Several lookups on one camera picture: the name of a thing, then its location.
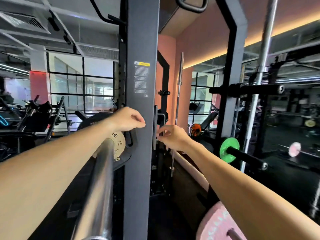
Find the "window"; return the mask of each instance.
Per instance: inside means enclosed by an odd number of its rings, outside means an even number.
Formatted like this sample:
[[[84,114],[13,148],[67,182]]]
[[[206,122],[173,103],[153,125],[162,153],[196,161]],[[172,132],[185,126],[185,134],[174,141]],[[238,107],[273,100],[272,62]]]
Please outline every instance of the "window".
[[[70,114],[76,110],[98,113],[113,107],[113,61],[65,53],[47,53],[47,60],[53,104],[64,96]]]
[[[198,109],[189,111],[188,124],[201,124],[209,115],[212,103],[209,88],[214,86],[214,82],[215,74],[192,73],[190,103],[195,103]]]

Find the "red column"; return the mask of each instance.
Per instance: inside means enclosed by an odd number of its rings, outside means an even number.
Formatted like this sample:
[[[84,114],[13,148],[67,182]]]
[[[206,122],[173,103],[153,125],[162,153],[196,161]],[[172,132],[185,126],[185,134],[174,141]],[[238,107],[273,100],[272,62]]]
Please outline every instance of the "red column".
[[[39,95],[38,103],[51,102],[50,80],[47,72],[30,71],[31,99]]]

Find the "gym floor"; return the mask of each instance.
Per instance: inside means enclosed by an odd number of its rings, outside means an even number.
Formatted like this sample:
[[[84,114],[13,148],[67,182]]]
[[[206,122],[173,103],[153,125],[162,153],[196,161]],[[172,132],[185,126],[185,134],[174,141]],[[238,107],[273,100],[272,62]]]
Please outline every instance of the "gym floor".
[[[319,143],[320,139],[306,137],[305,134],[306,132],[300,128],[268,126],[265,150],[286,150],[278,144],[289,146],[298,141],[301,142],[302,149],[308,151],[308,148],[313,143]],[[320,165],[318,158],[299,155],[297,159],[307,165]],[[309,214],[319,176],[287,166],[284,160],[278,157],[270,157],[266,161],[270,163],[268,171],[254,174],[253,177],[294,204],[303,213]],[[47,240],[70,240],[76,218],[67,218],[67,211],[71,203],[84,201],[93,166],[94,161],[88,161],[29,240],[44,237]],[[177,192],[172,200],[165,195],[150,198],[148,239],[195,239],[196,226],[205,212],[205,207],[198,202],[196,194],[200,192],[205,196],[206,192],[202,192],[203,189],[182,167],[175,167],[174,189]]]

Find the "person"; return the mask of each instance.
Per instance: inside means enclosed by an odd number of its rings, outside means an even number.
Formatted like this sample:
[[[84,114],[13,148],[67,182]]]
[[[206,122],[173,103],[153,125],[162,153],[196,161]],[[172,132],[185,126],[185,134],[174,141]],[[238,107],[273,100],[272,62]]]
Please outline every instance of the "person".
[[[142,128],[125,107],[92,126],[0,163],[0,239],[27,240],[99,145],[116,131]],[[248,240],[320,239],[320,226],[285,199],[222,161],[176,125],[158,136],[197,164]]]

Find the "left hand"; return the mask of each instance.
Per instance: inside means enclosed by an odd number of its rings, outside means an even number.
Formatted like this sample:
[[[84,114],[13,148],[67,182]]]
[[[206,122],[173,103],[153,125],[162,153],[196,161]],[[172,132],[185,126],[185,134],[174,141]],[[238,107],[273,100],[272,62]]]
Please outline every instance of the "left hand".
[[[130,131],[134,128],[143,128],[146,122],[141,114],[132,108],[124,107],[107,118],[114,126],[114,131]]]

